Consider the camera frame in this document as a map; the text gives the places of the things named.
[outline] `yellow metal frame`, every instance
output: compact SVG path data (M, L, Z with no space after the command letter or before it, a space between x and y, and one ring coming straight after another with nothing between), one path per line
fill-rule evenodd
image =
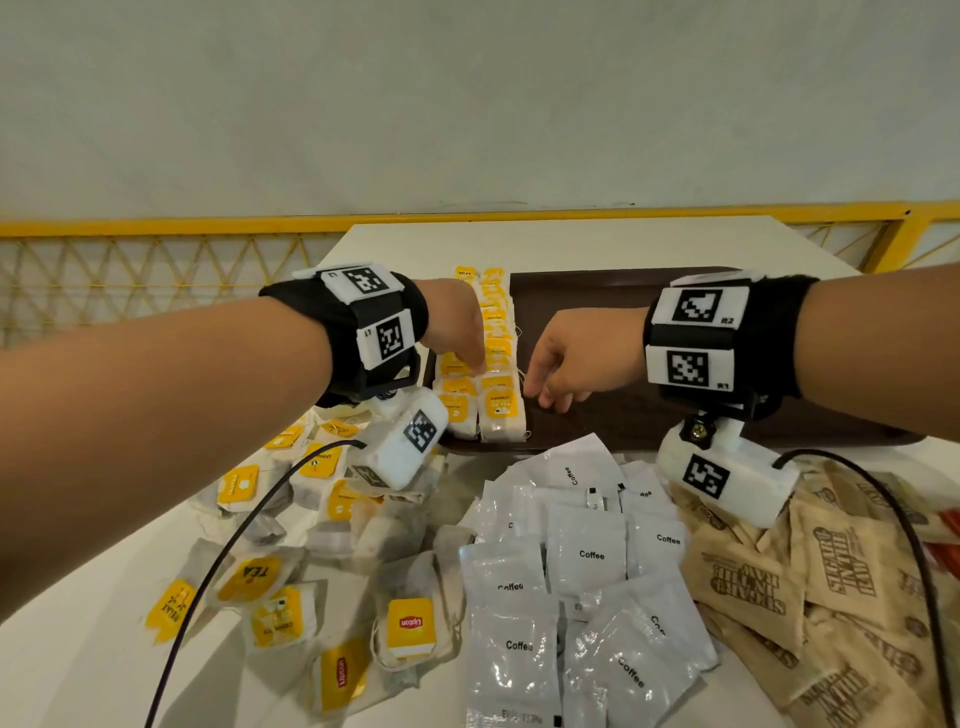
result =
M521 210L511 212L399 213L291 217L223 217L143 220L0 221L0 238L126 237L166 235L257 235L346 232L354 225L462 223L518 220L610 220L650 217L770 215L786 225L890 223L864 270L899 269L933 222L960 220L960 200L848 203L841 205L750 205L613 209Z

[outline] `hand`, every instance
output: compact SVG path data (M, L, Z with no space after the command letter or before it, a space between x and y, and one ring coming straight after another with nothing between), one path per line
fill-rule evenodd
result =
M646 308L570 308L557 311L530 357L525 397L566 412L592 392L641 378Z
M456 279L415 280L426 299L430 323L420 342L435 353L453 352L474 374L487 371L483 316L469 283Z

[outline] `brown tray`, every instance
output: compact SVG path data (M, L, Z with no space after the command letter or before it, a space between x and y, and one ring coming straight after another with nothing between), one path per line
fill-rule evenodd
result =
M612 271L514 273L510 293L514 297L517 339L516 362L526 371L533 352L553 314L563 308L604 306L633 308L649 305L663 286L681 276L713 273L729 268L644 268ZM423 386L434 379L435 356L426 360ZM661 400L657 387L638 382L615 392L602 392L587 401L574 402L569 412L558 415L541 409L535 400L525 400L525 443L481 443L459 440L445 432L440 443L453 452L513 452L533 454L596 432L611 452L656 450L666 431L690 411ZM758 423L748 423L743 434L768 448L842 448L909 445L922 435L887 425L878 425L843 415L805 401L785 400L777 414Z

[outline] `wristband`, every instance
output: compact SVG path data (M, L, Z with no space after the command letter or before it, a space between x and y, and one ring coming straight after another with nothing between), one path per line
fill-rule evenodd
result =
M793 363L800 309L817 279L733 271L674 280L643 330L647 376L669 400L738 420L799 397Z
M426 299L410 279L377 263L296 271L260 290L324 325L331 373L320 407L368 400L416 384ZM397 379L404 369L407 376Z

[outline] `person's left hand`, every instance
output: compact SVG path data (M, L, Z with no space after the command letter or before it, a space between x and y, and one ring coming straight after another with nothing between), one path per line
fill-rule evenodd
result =
M437 354L453 352L474 374L487 369L480 303L469 283L457 279L415 280L430 322L420 342Z

